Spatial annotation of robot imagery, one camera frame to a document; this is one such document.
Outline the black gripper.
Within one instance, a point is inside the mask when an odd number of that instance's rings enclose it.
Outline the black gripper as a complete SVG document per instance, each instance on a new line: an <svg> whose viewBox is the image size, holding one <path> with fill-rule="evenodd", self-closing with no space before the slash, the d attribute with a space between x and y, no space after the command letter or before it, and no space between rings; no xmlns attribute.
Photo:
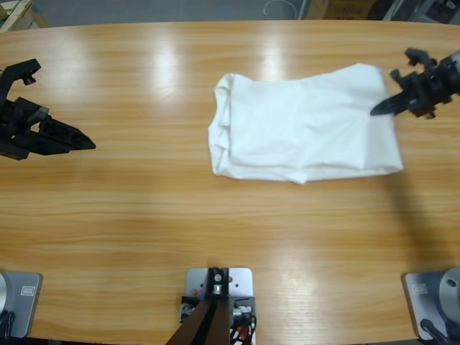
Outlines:
<svg viewBox="0 0 460 345"><path fill-rule="evenodd" d="M49 116L49 109L25 98L5 100L1 109L1 156L27 159L30 152L59 155L94 150L96 144L81 130ZM37 124L38 131L32 127Z"/></svg>
<svg viewBox="0 0 460 345"><path fill-rule="evenodd" d="M406 76L402 76L399 69L394 69L390 77L399 85L401 92L378 103L370 115L397 115L408 110L416 117L433 119L437 104L452 102L452 96L459 94L459 61L429 59L422 64L423 72L412 72Z"/></svg>

